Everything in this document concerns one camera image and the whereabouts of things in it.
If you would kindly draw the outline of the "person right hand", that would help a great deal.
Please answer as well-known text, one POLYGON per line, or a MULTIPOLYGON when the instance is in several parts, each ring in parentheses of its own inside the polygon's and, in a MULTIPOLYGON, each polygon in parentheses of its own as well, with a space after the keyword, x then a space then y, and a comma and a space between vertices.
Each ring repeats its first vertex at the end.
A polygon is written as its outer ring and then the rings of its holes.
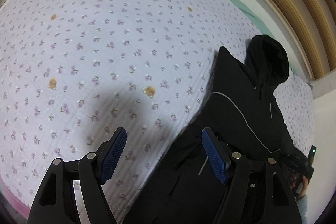
POLYGON ((309 179, 305 175, 303 175, 301 180, 297 182, 296 186, 297 188, 294 191, 294 196, 298 201, 306 195, 307 188, 309 186, 309 179))

